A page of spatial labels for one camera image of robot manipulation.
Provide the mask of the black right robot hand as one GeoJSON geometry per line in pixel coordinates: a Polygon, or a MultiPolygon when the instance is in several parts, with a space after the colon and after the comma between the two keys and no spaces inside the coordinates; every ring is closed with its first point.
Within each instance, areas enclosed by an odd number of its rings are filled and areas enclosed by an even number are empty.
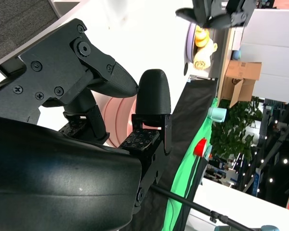
{"type": "Polygon", "coordinates": [[[79,19],[0,65],[0,231],[116,231],[157,184],[171,152],[160,69],[139,82],[91,44],[79,19]],[[117,148],[92,92],[136,97],[117,148]]]}

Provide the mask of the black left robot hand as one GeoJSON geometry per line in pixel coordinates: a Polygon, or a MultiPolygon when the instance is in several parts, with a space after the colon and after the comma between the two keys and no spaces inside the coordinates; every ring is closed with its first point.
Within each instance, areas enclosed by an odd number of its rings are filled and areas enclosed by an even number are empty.
{"type": "Polygon", "coordinates": [[[246,26],[256,8],[255,0],[194,0],[192,8],[180,8],[176,15],[201,28],[224,29],[246,26]]]}

